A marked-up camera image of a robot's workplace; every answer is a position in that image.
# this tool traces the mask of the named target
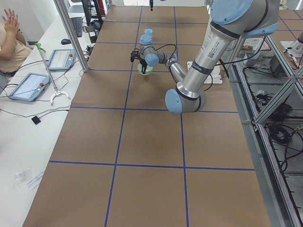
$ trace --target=robotic arm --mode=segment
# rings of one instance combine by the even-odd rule
[[[131,61],[140,60],[143,74],[147,65],[165,64],[177,83],[175,89],[166,93],[167,109],[175,114],[197,112],[206,103],[201,86],[230,42],[240,36],[252,38],[274,33],[279,4],[280,0],[214,0],[210,31],[187,73],[173,53],[155,50],[148,35],[141,36],[140,51],[132,52]]]

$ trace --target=label sticker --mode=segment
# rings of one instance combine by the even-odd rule
[[[202,51],[206,49],[206,47],[208,46],[208,44],[210,43],[210,41],[212,40],[213,34],[210,33],[208,34],[207,38],[205,39],[205,42],[202,45]]]
[[[207,57],[210,59],[215,59],[220,51],[223,49],[223,47],[225,46],[225,42],[220,42],[220,41],[216,41],[215,44],[211,47],[210,52],[207,54]]]

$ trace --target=shirt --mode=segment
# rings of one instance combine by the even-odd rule
[[[0,23],[0,51],[5,41],[6,31],[4,29],[4,24]],[[0,70],[2,72],[14,72],[17,71],[25,59],[31,52],[31,49],[25,46],[20,41],[17,41],[14,55],[10,61],[0,60]]]

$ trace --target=white desk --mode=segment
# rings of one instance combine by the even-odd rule
[[[82,14],[71,13],[70,17],[83,16]],[[39,41],[46,50],[45,59],[49,59],[53,49],[72,49],[72,45],[61,45],[61,40],[68,38],[60,17],[48,28]],[[83,33],[79,38],[82,50],[90,44],[89,36]],[[37,48],[35,48],[24,64],[42,60]],[[72,69],[66,73],[69,83],[62,89],[68,92],[73,99],[81,76],[81,66],[77,62]],[[46,74],[43,63],[36,63],[20,69],[10,83],[18,84],[29,72]],[[57,79],[62,72],[52,73]],[[56,85],[61,88],[67,80],[64,77],[57,79]],[[39,100],[49,100],[54,93],[54,88],[50,84]],[[15,114],[24,116],[37,114],[48,109],[55,109],[61,106],[69,106],[71,99],[66,96],[58,96],[54,99],[54,105],[50,102],[26,103],[13,101],[9,98],[0,98],[0,108]],[[67,111],[54,112],[41,119],[41,123],[35,125],[31,117],[24,118],[0,111],[0,226],[1,227],[21,227],[30,209],[38,187],[32,191],[26,184],[13,188],[14,173],[20,170],[31,168],[32,178],[44,171],[50,155],[53,151],[60,130],[64,123]]]

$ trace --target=person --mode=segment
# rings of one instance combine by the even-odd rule
[[[4,10],[4,24],[0,23],[0,71],[12,76],[28,57],[31,49],[19,29],[18,15],[11,9]]]

